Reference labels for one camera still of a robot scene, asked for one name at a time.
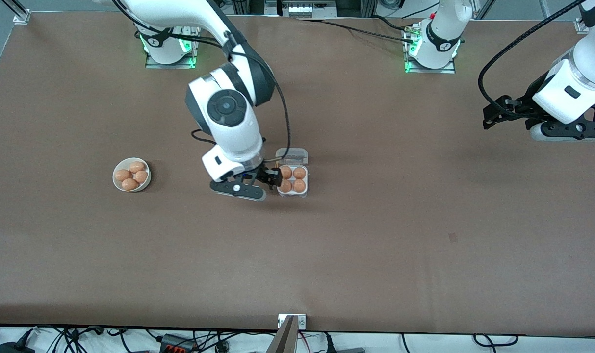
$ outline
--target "brown egg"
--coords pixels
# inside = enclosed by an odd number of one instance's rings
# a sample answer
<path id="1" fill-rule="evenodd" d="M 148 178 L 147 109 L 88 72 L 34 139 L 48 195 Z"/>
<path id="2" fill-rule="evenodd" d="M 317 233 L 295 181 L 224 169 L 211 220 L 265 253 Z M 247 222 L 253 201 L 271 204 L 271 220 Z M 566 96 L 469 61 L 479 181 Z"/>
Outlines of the brown egg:
<path id="1" fill-rule="evenodd" d="M 125 179 L 129 179 L 131 178 L 131 172 L 127 169 L 121 169 L 121 170 L 117 170 L 114 173 L 114 177 L 118 180 L 118 181 L 123 181 Z"/>
<path id="2" fill-rule="evenodd" d="M 149 176 L 147 172 L 140 170 L 134 174 L 134 180 L 136 180 L 139 184 L 142 184 L 145 182 L 145 180 L 147 180 L 147 176 Z"/>
<path id="3" fill-rule="evenodd" d="M 293 176 L 295 176 L 295 178 L 297 178 L 297 179 L 306 178 L 306 169 L 304 169 L 302 167 L 295 168 L 295 170 L 293 170 Z"/>
<path id="4" fill-rule="evenodd" d="M 138 182 L 134 179 L 125 179 L 121 184 L 125 191 L 131 191 L 138 187 Z"/>
<path id="5" fill-rule="evenodd" d="M 129 166 L 129 171 L 136 173 L 139 170 L 145 170 L 145 164 L 142 162 L 134 162 Z"/>
<path id="6" fill-rule="evenodd" d="M 293 188 L 293 185 L 291 185 L 290 181 L 282 180 L 282 184 L 280 184 L 279 190 L 286 194 L 287 192 L 290 192 L 292 188 Z"/>
<path id="7" fill-rule="evenodd" d="M 304 192 L 306 190 L 306 183 L 302 179 L 297 179 L 293 181 L 293 190 L 295 192 Z"/>
<path id="8" fill-rule="evenodd" d="M 293 171 L 291 170 L 291 167 L 289 167 L 288 165 L 283 165 L 282 167 L 280 167 L 280 172 L 282 172 L 283 179 L 290 179 L 291 175 L 293 175 Z"/>

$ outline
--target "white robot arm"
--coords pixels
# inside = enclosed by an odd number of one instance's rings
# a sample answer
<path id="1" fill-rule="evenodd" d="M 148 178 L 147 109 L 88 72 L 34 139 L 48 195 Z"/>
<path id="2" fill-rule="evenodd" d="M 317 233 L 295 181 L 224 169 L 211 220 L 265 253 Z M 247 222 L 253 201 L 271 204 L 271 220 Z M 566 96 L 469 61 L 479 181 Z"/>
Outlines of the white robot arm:
<path id="1" fill-rule="evenodd" d="M 162 63 L 178 61 L 185 49 L 173 27 L 201 27 L 216 38 L 228 59 L 189 84 L 185 103 L 200 129 L 216 145 L 202 161 L 220 194 L 262 201 L 257 179 L 272 188 L 282 177 L 264 167 L 263 138 L 252 107 L 268 102 L 275 89 L 272 71 L 212 0 L 112 0 L 136 22 L 149 54 Z"/>
<path id="2" fill-rule="evenodd" d="M 409 56 L 429 69 L 448 65 L 461 45 L 461 35 L 472 13 L 469 0 L 441 0 L 434 16 L 420 22 L 420 40 Z"/>
<path id="3" fill-rule="evenodd" d="M 517 100 L 501 96 L 484 109 L 484 128 L 526 118 L 537 141 L 595 142 L 595 0 L 583 0 L 580 12 L 589 33 L 553 63 Z M 594 110 L 593 120 L 584 114 Z"/>

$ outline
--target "white bowl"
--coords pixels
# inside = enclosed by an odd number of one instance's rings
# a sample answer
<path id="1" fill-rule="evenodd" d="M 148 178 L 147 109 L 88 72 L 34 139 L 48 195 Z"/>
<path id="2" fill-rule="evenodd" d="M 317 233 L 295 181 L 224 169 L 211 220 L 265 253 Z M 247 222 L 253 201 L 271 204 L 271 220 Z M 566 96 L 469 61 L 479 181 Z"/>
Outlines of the white bowl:
<path id="1" fill-rule="evenodd" d="M 140 184 L 134 190 L 127 191 L 127 190 L 123 189 L 122 183 L 115 178 L 115 175 L 116 175 L 117 170 L 121 170 L 121 169 L 129 170 L 129 166 L 134 162 L 142 162 L 143 165 L 145 165 L 145 172 L 147 172 L 147 180 L 145 180 L 144 183 Z M 123 161 L 121 161 L 121 163 L 118 163 L 118 165 L 116 165 L 116 168 L 114 168 L 114 171 L 112 172 L 112 182 L 114 183 L 114 186 L 116 188 L 118 188 L 118 190 L 121 190 L 123 192 L 139 192 L 139 191 L 143 190 L 144 188 L 146 188 L 147 185 L 149 185 L 150 181 L 151 181 L 151 171 L 149 170 L 149 165 L 147 165 L 147 163 L 140 158 L 123 159 Z"/>

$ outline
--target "egg carton lid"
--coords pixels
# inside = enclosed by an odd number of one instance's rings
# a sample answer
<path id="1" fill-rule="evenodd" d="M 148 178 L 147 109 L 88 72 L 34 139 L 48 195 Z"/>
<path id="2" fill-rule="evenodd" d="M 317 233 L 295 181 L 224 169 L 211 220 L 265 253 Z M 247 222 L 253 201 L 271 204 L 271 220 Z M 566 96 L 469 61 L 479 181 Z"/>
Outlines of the egg carton lid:
<path id="1" fill-rule="evenodd" d="M 286 148 L 279 148 L 275 152 L 276 157 L 282 157 Z M 279 165 L 307 165 L 308 152 L 304 148 L 289 148 L 286 157 L 278 161 Z"/>

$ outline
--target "plastic egg carton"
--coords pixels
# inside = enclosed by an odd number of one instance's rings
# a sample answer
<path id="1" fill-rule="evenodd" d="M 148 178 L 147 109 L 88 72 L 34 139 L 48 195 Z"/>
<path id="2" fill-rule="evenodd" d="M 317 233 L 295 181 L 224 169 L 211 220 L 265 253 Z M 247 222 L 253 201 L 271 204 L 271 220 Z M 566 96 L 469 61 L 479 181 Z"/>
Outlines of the plastic egg carton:
<path id="1" fill-rule="evenodd" d="M 275 152 L 275 156 L 281 157 L 282 154 L 284 154 L 284 151 L 286 151 L 286 148 L 278 149 Z M 282 192 L 278 188 L 278 194 L 280 194 L 280 196 L 282 196 L 282 197 L 286 197 L 286 196 L 306 197 L 306 194 L 308 194 L 308 189 L 309 189 L 309 183 L 308 183 L 309 172 L 308 172 L 308 168 L 306 167 L 307 164 L 308 164 L 308 152 L 306 152 L 306 150 L 304 148 L 289 148 L 288 154 L 286 154 L 286 156 L 283 159 L 280 159 L 279 161 L 277 161 L 275 163 L 275 167 L 277 167 L 277 168 L 282 167 L 284 165 L 289 166 L 291 168 L 291 172 L 293 172 L 298 167 L 302 167 L 306 170 L 306 176 L 303 178 L 303 181 L 306 184 L 306 189 L 303 192 L 295 192 L 295 190 L 292 190 L 292 189 L 290 192 Z M 295 178 L 295 176 L 293 176 L 293 174 L 291 173 L 291 177 L 287 180 L 290 181 L 292 184 L 295 182 L 296 179 L 297 178 Z"/>

